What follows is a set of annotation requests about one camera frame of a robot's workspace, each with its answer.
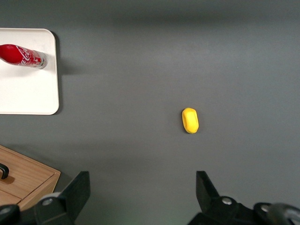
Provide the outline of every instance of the wooden box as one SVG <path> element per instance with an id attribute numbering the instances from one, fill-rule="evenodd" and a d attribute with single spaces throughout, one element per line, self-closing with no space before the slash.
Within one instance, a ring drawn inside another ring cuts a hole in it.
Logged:
<path id="1" fill-rule="evenodd" d="M 1 145 L 0 163 L 9 168 L 8 177 L 0 179 L 0 205 L 18 204 L 21 210 L 52 193 L 60 176 L 59 171 Z"/>

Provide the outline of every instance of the red bottle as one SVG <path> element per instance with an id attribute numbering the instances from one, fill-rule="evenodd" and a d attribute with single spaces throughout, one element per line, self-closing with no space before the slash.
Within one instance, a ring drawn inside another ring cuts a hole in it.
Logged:
<path id="1" fill-rule="evenodd" d="M 43 69 L 47 65 L 45 53 L 17 45 L 0 45 L 0 59 L 9 64 L 23 67 Z"/>

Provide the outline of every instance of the gray surface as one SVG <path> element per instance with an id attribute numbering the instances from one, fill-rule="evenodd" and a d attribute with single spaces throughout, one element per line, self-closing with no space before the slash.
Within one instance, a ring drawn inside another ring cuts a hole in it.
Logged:
<path id="1" fill-rule="evenodd" d="M 300 206 L 299 1 L 2 1 L 0 27 L 57 36 L 60 109 L 0 115 L 0 144 L 92 196 L 79 225 L 184 225 L 195 172 Z M 198 111 L 186 134 L 180 113 Z"/>

